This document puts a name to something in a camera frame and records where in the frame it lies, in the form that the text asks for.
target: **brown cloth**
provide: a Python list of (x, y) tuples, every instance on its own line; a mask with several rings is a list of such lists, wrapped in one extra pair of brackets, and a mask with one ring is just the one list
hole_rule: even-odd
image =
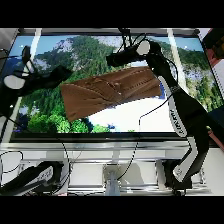
[(118, 104), (161, 95), (160, 81), (148, 66), (119, 70), (60, 87), (69, 121)]

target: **sky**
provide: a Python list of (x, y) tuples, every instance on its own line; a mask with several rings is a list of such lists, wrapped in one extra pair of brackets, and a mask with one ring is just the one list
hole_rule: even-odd
[[(44, 52), (50, 51), (60, 40), (66, 40), (69, 37), (75, 37), (75, 35), (66, 35), (66, 36), (41, 36), (36, 54), (43, 54)], [(159, 41), (163, 41), (169, 43), (168, 37), (152, 37), (151, 38)], [(33, 36), (18, 36), (16, 41), (12, 47), (10, 52), (10, 56), (12, 55), (21, 55), (23, 47), (28, 45), (31, 46), (33, 40)], [(195, 50), (195, 51), (203, 51), (200, 41), (197, 38), (183, 38), (183, 37), (175, 37), (175, 41), (177, 47), (187, 49), (187, 50)]]

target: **large display screen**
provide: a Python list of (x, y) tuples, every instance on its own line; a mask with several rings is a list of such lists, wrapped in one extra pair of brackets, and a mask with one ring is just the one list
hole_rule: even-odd
[[(174, 61), (168, 37), (148, 36), (158, 42), (163, 54)], [(31, 46), (32, 36), (18, 36), (10, 55), (21, 55), (25, 45)], [(223, 104), (222, 96), (211, 72), (207, 58), (198, 38), (175, 37), (183, 73), (179, 84), (189, 95), (200, 102), (209, 112)], [(146, 62), (134, 62), (123, 67), (109, 67), (106, 56), (116, 52), (122, 44), (121, 36), (41, 36), (37, 45), (34, 64), (40, 73), (52, 71), (63, 65), (73, 71), (66, 83), (102, 75), (111, 71), (134, 66), (147, 66)], [(21, 58), (8, 59), (2, 75), (21, 68)], [(97, 132), (174, 132), (168, 113), (168, 104), (145, 116), (139, 117), (166, 100), (162, 84), (161, 96), (136, 100), (111, 107), (89, 117), (69, 122), (64, 102), (57, 87), (41, 89), (22, 98), (17, 122), (34, 133), (97, 133)], [(15, 127), (15, 132), (23, 128)]]

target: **black frame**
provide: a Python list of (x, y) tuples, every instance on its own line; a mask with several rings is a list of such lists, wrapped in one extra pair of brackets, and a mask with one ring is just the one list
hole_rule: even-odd
[[(121, 36), (121, 33), (116, 32), (66, 32), (66, 33), (44, 33), (41, 36), (64, 36), (64, 35), (88, 35), (88, 36)], [(148, 36), (155, 37), (167, 37), (165, 34), (154, 34), (147, 33)], [(34, 36), (33, 34), (17, 34), (17, 36)], [(175, 37), (183, 38), (198, 38), (205, 57), (207, 58), (205, 48), (201, 42), (198, 35), (181, 35), (176, 34)], [(215, 82), (217, 83), (214, 72), (209, 63), (211, 72), (214, 76)], [(219, 85), (217, 83), (220, 95), (222, 97)], [(12, 132), (10, 142), (11, 143), (60, 143), (60, 140), (63, 143), (90, 143), (90, 142), (163, 142), (163, 141), (186, 141), (186, 138), (179, 137), (175, 132), (116, 132), (116, 133), (56, 133), (54, 135), (49, 133), (17, 133)]]

